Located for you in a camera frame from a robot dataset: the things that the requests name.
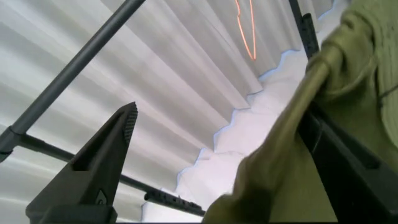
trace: green cloth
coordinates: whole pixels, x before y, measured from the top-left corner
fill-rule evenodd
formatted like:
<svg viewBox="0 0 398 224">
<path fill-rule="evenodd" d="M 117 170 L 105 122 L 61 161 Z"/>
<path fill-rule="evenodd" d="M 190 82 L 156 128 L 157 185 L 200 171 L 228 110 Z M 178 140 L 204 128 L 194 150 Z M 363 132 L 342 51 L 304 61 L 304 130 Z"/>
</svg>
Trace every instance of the green cloth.
<svg viewBox="0 0 398 224">
<path fill-rule="evenodd" d="M 213 202 L 203 222 L 337 221 L 297 134 L 312 100 L 398 173 L 396 9 L 396 0 L 357 0 L 345 10 L 262 146 L 241 161 L 232 195 Z"/>
</svg>

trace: olive green fabric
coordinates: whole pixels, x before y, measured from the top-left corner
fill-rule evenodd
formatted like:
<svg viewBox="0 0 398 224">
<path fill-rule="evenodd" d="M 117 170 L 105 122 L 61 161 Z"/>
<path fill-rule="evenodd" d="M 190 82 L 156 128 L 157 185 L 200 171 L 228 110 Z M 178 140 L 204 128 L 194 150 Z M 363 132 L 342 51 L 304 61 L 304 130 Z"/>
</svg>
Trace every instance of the olive green fabric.
<svg viewBox="0 0 398 224">
<path fill-rule="evenodd" d="M 312 100 L 398 173 L 398 91 L 380 99 L 398 84 L 394 9 L 395 0 L 358 0 L 343 13 L 262 146 L 241 161 L 233 194 L 218 198 L 203 222 L 336 221 L 297 134 Z"/>
</svg>

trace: orange cable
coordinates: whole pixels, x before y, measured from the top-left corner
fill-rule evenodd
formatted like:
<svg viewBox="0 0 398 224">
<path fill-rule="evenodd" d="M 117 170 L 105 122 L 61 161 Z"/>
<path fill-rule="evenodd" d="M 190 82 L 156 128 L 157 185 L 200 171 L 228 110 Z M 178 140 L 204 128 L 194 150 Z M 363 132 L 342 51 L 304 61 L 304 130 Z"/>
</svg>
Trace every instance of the orange cable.
<svg viewBox="0 0 398 224">
<path fill-rule="evenodd" d="M 241 34 L 242 34 L 242 39 L 244 42 L 244 45 L 246 47 L 246 50 L 251 58 L 251 60 L 255 60 L 256 59 L 256 34 L 254 33 L 254 17 L 253 17 L 253 6 L 250 0 L 250 11 L 251 11 L 251 25 L 252 25 L 252 34 L 253 34 L 253 55 L 250 52 L 250 49 L 248 47 L 248 43 L 246 42 L 246 38 L 244 37 L 244 33 L 242 30 L 242 25 L 241 25 L 241 19 L 240 19 L 240 15 L 241 15 L 241 8 L 239 7 L 239 3 L 238 0 L 235 0 L 236 2 L 236 6 L 238 7 L 238 25 L 239 28 L 241 30 Z"/>
</svg>

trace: metal frame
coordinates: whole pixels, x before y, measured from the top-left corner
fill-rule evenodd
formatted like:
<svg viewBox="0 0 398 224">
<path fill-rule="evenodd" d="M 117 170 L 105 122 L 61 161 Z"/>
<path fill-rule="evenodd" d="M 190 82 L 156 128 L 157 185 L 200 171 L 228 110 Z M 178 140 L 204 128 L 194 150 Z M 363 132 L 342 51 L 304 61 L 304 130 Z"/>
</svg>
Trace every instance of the metal frame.
<svg viewBox="0 0 398 224">
<path fill-rule="evenodd" d="M 0 162 L 12 154 L 16 146 L 41 152 L 50 157 L 69 162 L 75 155 L 58 147 L 29 136 L 26 132 L 40 118 L 60 94 L 71 84 L 77 75 L 105 46 L 115 33 L 137 11 L 145 0 L 126 0 L 118 10 L 102 25 L 96 34 L 70 60 L 47 88 L 23 112 L 15 123 L 0 135 Z M 145 183 L 122 175 L 120 182 L 146 192 L 144 199 L 182 212 L 204 216 L 205 212 L 196 204 L 174 197 Z"/>
</svg>

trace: white curtain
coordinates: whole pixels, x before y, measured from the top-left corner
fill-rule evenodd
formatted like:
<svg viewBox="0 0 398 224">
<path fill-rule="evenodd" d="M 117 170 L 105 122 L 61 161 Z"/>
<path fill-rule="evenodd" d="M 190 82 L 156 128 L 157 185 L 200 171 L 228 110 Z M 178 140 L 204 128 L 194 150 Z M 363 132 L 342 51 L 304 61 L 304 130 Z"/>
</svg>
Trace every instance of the white curtain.
<svg viewBox="0 0 398 224">
<path fill-rule="evenodd" d="M 316 30 L 332 1 L 300 1 Z M 121 3 L 0 0 L 0 131 Z M 178 174 L 201 150 L 213 149 L 214 134 L 229 124 L 233 109 L 248 108 L 246 96 L 262 90 L 258 78 L 276 68 L 282 52 L 301 48 L 288 1 L 252 3 L 255 61 L 243 44 L 235 1 L 147 0 L 28 133 L 76 153 L 120 106 L 136 101 L 139 116 L 123 174 L 174 192 Z M 252 50 L 249 1 L 239 5 Z M 0 222 L 26 223 L 25 206 L 64 165 L 15 148 L 0 164 Z M 114 206 L 120 220 L 142 219 L 143 195 L 119 185 Z"/>
</svg>

